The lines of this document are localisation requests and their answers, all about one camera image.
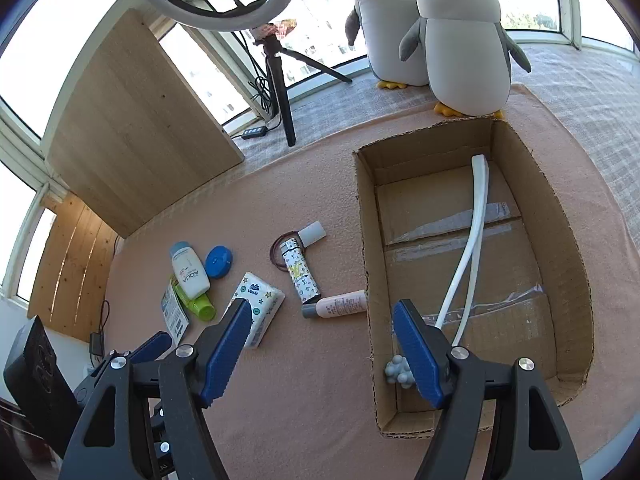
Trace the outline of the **printed plastic packet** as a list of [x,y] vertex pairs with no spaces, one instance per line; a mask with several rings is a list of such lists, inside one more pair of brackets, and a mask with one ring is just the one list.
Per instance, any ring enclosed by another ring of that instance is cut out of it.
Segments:
[[189,328],[190,321],[184,313],[180,300],[171,284],[167,285],[163,293],[162,300],[160,300],[160,308],[172,342],[175,346],[178,346]]

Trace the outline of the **white sunscreen bottle blue cap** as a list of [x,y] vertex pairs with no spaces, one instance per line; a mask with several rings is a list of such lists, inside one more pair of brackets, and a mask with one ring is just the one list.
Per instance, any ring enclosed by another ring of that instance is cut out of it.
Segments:
[[173,244],[169,255],[175,278],[189,299],[198,298],[210,289],[203,263],[189,243]]

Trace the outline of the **white massager with grey balls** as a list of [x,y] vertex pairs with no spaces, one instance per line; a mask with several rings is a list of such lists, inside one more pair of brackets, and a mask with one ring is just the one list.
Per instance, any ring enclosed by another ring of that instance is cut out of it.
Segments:
[[454,335],[454,340],[451,343],[453,347],[457,347],[461,342],[473,305],[478,272],[480,272],[480,254],[482,253],[483,232],[488,201],[488,162],[484,155],[473,156],[471,162],[473,175],[473,210],[470,234],[464,246],[464,251],[462,252],[456,272],[454,272],[454,277],[451,279],[447,289],[445,299],[440,306],[435,323],[436,328],[442,328],[444,325],[446,315],[448,314],[452,300],[454,299],[454,294],[459,288],[466,268],[470,266],[471,270],[468,289],[466,290],[464,309],[457,333]]

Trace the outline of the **star-patterned tissue pack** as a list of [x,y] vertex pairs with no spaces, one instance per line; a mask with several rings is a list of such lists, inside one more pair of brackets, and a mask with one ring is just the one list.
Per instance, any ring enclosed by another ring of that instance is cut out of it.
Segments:
[[239,298],[248,302],[252,312],[252,325],[244,348],[256,349],[283,304],[285,294],[277,287],[258,278],[257,275],[246,272],[231,296],[229,304]]

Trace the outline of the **translucent white cap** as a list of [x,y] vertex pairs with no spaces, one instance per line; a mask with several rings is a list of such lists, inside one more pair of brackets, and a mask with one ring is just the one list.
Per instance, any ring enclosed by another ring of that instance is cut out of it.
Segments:
[[305,248],[310,247],[314,243],[317,243],[322,238],[326,237],[326,231],[320,221],[312,222],[309,226],[305,226],[303,229],[297,232],[297,236],[300,242]]

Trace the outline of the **green tube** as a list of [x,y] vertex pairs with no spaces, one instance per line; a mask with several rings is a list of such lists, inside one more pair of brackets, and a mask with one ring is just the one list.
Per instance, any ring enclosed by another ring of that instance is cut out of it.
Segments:
[[183,307],[187,308],[203,322],[213,321],[217,311],[206,294],[190,299],[186,296],[186,293],[183,291],[178,280],[174,276],[170,279],[170,284]]

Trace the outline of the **black power adapter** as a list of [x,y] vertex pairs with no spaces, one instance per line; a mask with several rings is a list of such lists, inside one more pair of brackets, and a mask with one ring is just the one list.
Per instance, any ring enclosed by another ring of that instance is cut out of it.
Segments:
[[104,357],[104,335],[101,332],[93,332],[89,337],[89,351],[92,356]]

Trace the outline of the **blue round lid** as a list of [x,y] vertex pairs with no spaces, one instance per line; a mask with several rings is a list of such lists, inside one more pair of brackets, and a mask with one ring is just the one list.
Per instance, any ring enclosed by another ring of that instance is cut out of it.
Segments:
[[204,269],[210,278],[219,280],[229,273],[232,262],[232,251],[224,245],[217,245],[207,254]]

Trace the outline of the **cardboard box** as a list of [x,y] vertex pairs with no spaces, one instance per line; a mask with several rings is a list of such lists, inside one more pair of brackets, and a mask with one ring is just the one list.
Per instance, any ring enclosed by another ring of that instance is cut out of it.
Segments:
[[363,146],[355,166],[380,433],[428,437],[439,418],[384,374],[402,352],[392,321],[401,299],[483,360],[527,356],[557,404],[573,401],[592,363],[591,289],[523,137],[492,118],[440,122]]

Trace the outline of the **pink blanket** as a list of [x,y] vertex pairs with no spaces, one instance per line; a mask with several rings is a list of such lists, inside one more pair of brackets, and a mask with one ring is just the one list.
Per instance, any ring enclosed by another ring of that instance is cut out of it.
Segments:
[[228,475],[413,478],[438,413],[385,378],[390,310],[401,299],[439,310],[471,225],[477,157],[490,165],[482,313],[464,344],[531,358],[588,460],[639,411],[639,254],[587,152],[522,86],[502,119],[447,120],[426,105],[378,118],[162,214],[113,260],[106,348],[164,328],[173,244],[227,246],[213,304],[247,296],[259,328],[204,413]]

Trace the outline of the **patterned lighter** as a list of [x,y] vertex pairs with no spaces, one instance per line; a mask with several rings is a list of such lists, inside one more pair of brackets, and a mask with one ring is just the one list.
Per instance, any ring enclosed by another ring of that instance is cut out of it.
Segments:
[[295,237],[289,237],[280,244],[280,251],[300,301],[302,304],[314,302],[320,296],[320,289],[306,263],[302,246]]

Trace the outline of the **pink bottle grey cap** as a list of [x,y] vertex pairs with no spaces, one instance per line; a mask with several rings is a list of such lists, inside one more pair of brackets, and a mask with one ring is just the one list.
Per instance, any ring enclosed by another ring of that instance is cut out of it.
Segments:
[[364,290],[322,298],[312,304],[302,305],[304,318],[339,318],[367,311],[367,294]]

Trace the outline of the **light wooden board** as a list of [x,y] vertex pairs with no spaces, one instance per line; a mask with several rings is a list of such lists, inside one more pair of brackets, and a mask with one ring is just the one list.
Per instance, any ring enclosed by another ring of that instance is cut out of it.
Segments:
[[99,24],[56,99],[44,159],[122,237],[244,159],[141,14]]

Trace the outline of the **small grey penguin plush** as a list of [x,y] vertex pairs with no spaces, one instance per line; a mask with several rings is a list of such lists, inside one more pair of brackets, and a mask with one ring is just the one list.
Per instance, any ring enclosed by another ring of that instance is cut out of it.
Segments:
[[512,65],[529,73],[532,64],[502,26],[499,0],[416,0],[416,7],[419,17],[400,40],[398,58],[406,62],[424,50],[434,111],[503,118]]

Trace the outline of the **large grey penguin plush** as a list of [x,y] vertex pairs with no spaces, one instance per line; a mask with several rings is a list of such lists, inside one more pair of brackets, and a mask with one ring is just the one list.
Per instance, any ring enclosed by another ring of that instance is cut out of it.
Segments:
[[417,48],[406,62],[398,56],[403,36],[420,18],[416,0],[354,0],[345,22],[349,44],[363,36],[368,59],[380,89],[403,89],[428,84],[423,48]]

